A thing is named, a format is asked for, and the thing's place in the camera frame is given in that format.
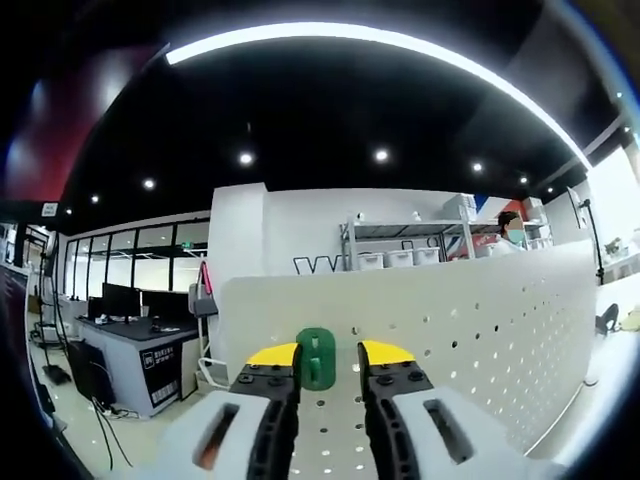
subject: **led light strip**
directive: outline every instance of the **led light strip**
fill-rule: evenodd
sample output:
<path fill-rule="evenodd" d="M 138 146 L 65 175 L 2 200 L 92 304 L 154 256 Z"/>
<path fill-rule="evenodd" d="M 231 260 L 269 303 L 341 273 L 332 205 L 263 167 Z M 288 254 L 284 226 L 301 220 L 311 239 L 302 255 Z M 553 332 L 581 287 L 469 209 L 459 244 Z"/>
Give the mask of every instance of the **led light strip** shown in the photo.
<path fill-rule="evenodd" d="M 492 71 L 487 70 L 483 66 L 478 65 L 462 55 L 425 40 L 410 37 L 409 35 L 380 30 L 377 28 L 364 27 L 362 25 L 349 25 L 342 23 L 281 23 L 276 25 L 263 25 L 260 27 L 245 28 L 220 35 L 214 35 L 175 49 L 166 54 L 166 59 L 170 65 L 175 65 L 176 63 L 202 53 L 230 47 L 232 45 L 289 37 L 336 37 L 383 43 L 385 45 L 393 45 L 406 50 L 423 53 L 449 63 L 455 67 L 461 68 L 462 70 L 481 78 L 485 82 L 490 83 L 524 106 L 527 110 L 542 120 L 545 125 L 553 130 L 556 135 L 558 135 L 558 137 L 567 144 L 571 151 L 573 151 L 573 153 L 578 157 L 580 162 L 582 162 L 587 171 L 593 168 L 587 157 L 580 150 L 580 147 L 578 147 L 569 134 L 565 132 L 562 127 L 558 125 L 558 123 L 551 118 L 549 114 L 547 114 L 547 112 L 540 108 L 537 103 L 516 87 Z"/>

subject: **white pegboard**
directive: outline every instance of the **white pegboard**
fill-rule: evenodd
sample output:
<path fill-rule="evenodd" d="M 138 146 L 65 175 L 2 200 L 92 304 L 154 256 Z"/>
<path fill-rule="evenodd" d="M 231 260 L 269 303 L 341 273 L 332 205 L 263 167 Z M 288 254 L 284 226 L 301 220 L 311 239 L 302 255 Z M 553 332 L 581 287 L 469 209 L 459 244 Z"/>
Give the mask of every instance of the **white pegboard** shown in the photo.
<path fill-rule="evenodd" d="M 229 378 L 253 353 L 295 341 L 304 328 L 334 334 L 336 384 L 302 392 L 290 478 L 377 478 L 357 401 L 363 339 L 414 353 L 436 387 L 448 385 L 494 415 L 525 452 L 586 373 L 593 269 L 591 245 L 582 242 L 410 269 L 236 278 L 221 302 Z"/>

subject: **green object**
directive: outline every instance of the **green object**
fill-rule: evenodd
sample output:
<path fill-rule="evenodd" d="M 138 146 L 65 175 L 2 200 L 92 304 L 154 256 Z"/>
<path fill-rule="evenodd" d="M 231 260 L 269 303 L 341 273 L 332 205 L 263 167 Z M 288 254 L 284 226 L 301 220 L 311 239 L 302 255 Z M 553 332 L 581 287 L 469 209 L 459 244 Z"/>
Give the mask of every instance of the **green object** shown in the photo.
<path fill-rule="evenodd" d="M 324 328 L 305 328 L 296 337 L 302 345 L 300 384 L 302 388 L 318 392 L 336 383 L 336 340 Z"/>

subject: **face mask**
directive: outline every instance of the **face mask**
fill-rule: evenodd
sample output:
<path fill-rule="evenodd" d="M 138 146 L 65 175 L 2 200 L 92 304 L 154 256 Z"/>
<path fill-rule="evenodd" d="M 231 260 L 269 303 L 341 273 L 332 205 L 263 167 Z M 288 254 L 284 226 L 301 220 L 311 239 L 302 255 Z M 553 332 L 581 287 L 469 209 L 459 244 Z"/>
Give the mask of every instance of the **face mask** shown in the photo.
<path fill-rule="evenodd" d="M 524 240 L 524 230 L 507 230 L 507 237 L 511 243 L 522 243 Z"/>

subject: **person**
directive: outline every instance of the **person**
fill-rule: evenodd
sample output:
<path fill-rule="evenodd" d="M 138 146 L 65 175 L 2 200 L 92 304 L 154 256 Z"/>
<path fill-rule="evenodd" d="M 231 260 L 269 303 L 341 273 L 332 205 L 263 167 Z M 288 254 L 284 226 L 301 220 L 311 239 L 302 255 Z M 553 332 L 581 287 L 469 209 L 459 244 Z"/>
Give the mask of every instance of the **person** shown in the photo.
<path fill-rule="evenodd" d="M 524 252 L 522 244 L 525 241 L 524 224 L 518 212 L 502 212 L 498 216 L 500 237 L 494 244 L 492 257 L 501 257 L 510 253 Z"/>

